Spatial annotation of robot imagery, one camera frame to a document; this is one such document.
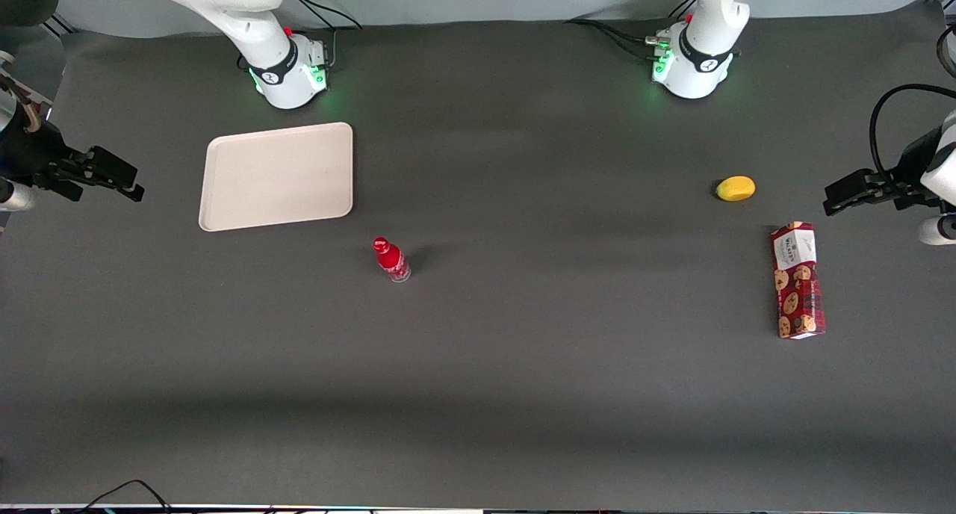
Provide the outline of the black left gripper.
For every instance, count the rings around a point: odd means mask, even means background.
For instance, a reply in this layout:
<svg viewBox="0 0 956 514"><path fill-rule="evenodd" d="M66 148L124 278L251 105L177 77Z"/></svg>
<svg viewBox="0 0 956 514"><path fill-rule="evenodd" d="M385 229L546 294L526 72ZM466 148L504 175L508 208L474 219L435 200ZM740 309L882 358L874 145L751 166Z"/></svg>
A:
<svg viewBox="0 0 956 514"><path fill-rule="evenodd" d="M834 217L847 208L888 201L893 201L896 210L907 210L915 205L945 210L945 201L921 183L941 136L942 126L937 126L905 147L897 166L890 170L897 193L878 171L868 169L853 171L824 188L826 217Z"/></svg>

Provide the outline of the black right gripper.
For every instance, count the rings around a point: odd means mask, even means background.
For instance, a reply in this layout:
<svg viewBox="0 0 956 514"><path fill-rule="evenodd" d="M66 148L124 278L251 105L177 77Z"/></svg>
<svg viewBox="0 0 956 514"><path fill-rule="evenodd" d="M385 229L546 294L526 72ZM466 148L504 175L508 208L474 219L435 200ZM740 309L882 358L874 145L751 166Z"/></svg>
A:
<svg viewBox="0 0 956 514"><path fill-rule="evenodd" d="M57 127L43 125L37 132L9 126L2 132L2 191L4 203L34 203L35 191L51 191L73 202L84 186L109 188L139 203L146 192L136 183L139 170L108 149L92 146L87 170L99 179L88 180L81 153L67 146Z"/></svg>

